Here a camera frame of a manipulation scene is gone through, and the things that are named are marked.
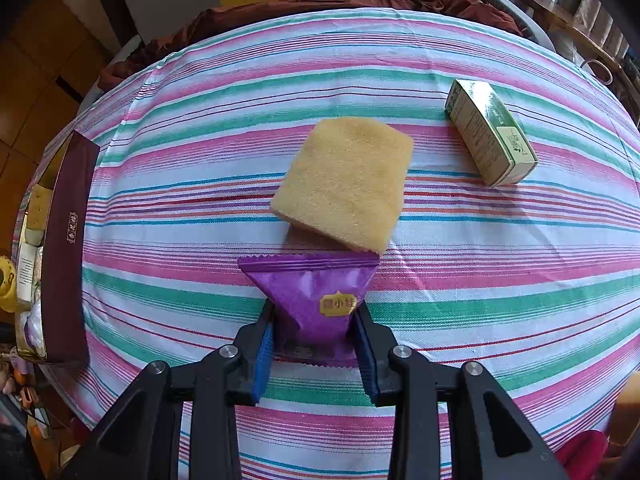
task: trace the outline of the open box with items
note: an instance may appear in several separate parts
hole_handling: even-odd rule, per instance
[[[16,258],[15,307],[18,354],[30,361],[80,364],[88,358],[82,242],[98,151],[72,131],[30,190]]]

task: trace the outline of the rust-colored fabric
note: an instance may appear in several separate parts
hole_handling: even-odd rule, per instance
[[[437,12],[484,23],[522,36],[510,15],[480,0],[276,0],[239,7],[215,7],[203,10],[195,20],[175,34],[153,40],[147,46],[141,47],[126,61],[109,65],[100,74],[98,86],[103,90],[110,90],[128,76],[172,52],[243,25],[314,10],[361,7]]]

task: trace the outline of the striped tablecloth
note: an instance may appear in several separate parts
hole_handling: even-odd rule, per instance
[[[521,184],[482,184],[443,111],[456,77],[491,82],[523,127],[540,164]],[[435,361],[482,362],[552,448],[602,428],[640,362],[638,131],[606,88],[535,44],[388,9],[203,41],[54,140],[46,158],[71,128],[101,146],[82,269],[91,363],[52,372],[69,404],[93,425],[147,362],[199,360],[256,319],[263,296],[236,258],[280,251],[270,198],[311,128],[339,116],[415,140],[373,317]],[[356,369],[276,362],[260,405],[236,413],[245,478],[385,477],[393,413],[370,405]],[[446,439],[445,413],[441,425]]]

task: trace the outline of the metal bolt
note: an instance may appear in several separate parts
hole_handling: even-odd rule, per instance
[[[480,375],[482,373],[482,370],[484,370],[484,368],[482,368],[482,365],[476,361],[469,361],[465,365],[465,369],[467,372],[469,372],[470,375]]]
[[[162,372],[164,372],[165,368],[166,365],[162,361],[152,361],[149,363],[149,371],[154,375],[161,374]]]
[[[405,359],[411,355],[411,349],[405,345],[394,346],[393,352],[394,352],[394,355],[402,359]]]
[[[222,355],[222,357],[231,358],[231,357],[236,357],[238,355],[239,350],[237,346],[224,345],[220,347],[220,350],[218,350],[218,352],[220,352],[220,355]]]

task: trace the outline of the purple snack packet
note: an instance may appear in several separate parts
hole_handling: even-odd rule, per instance
[[[238,267],[275,305],[275,349],[289,359],[348,366],[351,314],[380,263],[375,253],[277,254],[238,258]]]

